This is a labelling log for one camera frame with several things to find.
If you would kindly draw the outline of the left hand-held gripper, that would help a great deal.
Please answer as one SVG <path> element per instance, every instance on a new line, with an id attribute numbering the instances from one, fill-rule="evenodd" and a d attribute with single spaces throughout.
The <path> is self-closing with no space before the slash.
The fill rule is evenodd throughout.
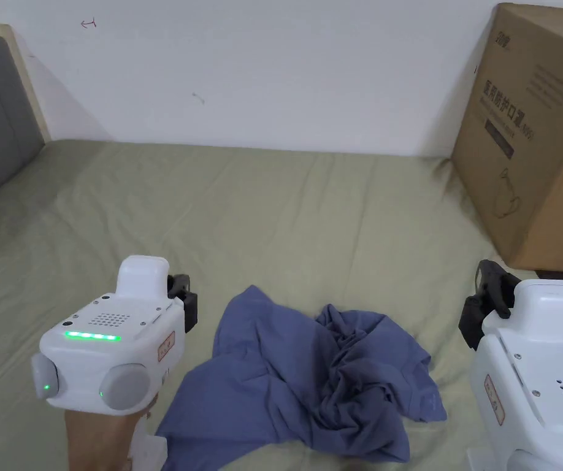
<path id="1" fill-rule="evenodd" d="M 126 416 L 145 409 L 177 365 L 197 323 L 187 274 L 132 255 L 117 285 L 43 334 L 31 360 L 38 398 L 64 410 Z M 161 470 L 167 440 L 136 424 L 123 470 Z"/>

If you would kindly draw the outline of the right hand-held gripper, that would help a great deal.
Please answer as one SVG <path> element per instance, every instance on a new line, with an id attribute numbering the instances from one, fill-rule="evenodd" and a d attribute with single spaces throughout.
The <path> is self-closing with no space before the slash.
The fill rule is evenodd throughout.
<path id="1" fill-rule="evenodd" d="M 520 282 L 483 259 L 475 297 L 485 318 L 470 385 L 487 438 L 469 470 L 563 470 L 563 280 Z"/>

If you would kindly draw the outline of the person's left hand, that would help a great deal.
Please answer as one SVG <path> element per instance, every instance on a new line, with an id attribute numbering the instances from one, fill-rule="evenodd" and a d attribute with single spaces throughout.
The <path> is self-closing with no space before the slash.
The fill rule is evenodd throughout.
<path id="1" fill-rule="evenodd" d="M 112 416 L 66 410 L 64 422 L 69 470 L 123 470 L 134 429 L 156 403 L 131 415 Z"/>

